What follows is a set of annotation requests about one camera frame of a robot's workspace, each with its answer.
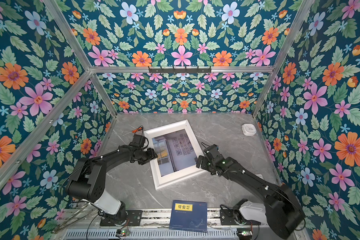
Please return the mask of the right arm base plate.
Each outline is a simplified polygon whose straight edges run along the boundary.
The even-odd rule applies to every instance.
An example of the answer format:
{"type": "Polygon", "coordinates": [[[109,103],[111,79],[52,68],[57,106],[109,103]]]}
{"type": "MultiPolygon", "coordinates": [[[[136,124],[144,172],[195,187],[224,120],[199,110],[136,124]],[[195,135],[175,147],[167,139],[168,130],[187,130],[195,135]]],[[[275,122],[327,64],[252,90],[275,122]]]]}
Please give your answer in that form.
{"type": "Polygon", "coordinates": [[[260,226],[261,223],[241,218],[237,220],[232,210],[220,208],[220,222],[222,226],[260,226]]]}

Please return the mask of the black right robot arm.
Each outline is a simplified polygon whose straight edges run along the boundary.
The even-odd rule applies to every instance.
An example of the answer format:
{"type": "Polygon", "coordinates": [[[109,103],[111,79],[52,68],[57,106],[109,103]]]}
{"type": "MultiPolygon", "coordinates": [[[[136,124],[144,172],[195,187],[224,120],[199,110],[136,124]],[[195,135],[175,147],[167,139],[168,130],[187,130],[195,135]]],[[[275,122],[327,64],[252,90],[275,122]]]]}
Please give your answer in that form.
{"type": "Polygon", "coordinates": [[[249,221],[267,224],[278,237],[286,240],[305,221],[303,208],[290,187],[261,179],[237,160],[225,158],[217,145],[208,146],[203,152],[196,160],[197,168],[237,183],[262,201],[253,203],[242,199],[228,208],[237,224],[249,221]]]}

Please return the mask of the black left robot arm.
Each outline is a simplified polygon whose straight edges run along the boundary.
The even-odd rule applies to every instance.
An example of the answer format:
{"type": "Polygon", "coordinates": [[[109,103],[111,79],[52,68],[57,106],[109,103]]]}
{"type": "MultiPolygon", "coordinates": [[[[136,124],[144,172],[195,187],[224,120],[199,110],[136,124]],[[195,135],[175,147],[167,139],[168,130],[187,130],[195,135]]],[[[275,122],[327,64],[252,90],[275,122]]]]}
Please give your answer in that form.
{"type": "Polygon", "coordinates": [[[134,135],[128,145],[91,159],[79,159],[74,171],[68,178],[66,193],[75,199],[84,200],[105,215],[116,216],[123,202],[115,199],[106,190],[107,173],[124,163],[145,165],[158,155],[153,148],[145,145],[148,139],[143,135],[134,135]]]}

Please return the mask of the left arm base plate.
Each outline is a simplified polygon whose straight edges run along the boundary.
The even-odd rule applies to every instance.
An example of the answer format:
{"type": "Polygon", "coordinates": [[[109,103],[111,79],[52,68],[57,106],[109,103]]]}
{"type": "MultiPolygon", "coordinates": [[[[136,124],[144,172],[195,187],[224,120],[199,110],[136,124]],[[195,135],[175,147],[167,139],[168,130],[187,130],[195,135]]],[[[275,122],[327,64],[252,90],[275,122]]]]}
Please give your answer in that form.
{"type": "Polygon", "coordinates": [[[140,226],[142,220],[142,210],[121,210],[116,215],[100,214],[101,227],[123,227],[140,226]]]}

